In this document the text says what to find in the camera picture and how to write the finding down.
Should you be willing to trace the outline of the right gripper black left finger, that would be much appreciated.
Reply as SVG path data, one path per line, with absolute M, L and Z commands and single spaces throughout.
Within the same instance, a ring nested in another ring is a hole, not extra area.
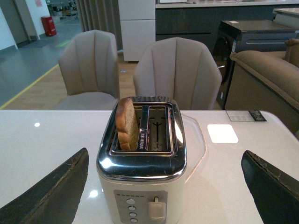
M 89 153 L 80 149 L 0 209 L 2 224 L 71 224 L 88 176 Z

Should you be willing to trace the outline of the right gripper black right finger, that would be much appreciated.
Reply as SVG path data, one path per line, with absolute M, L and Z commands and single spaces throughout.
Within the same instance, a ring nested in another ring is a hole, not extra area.
M 265 224 L 299 222 L 299 181 L 249 150 L 243 153 L 241 167 Z

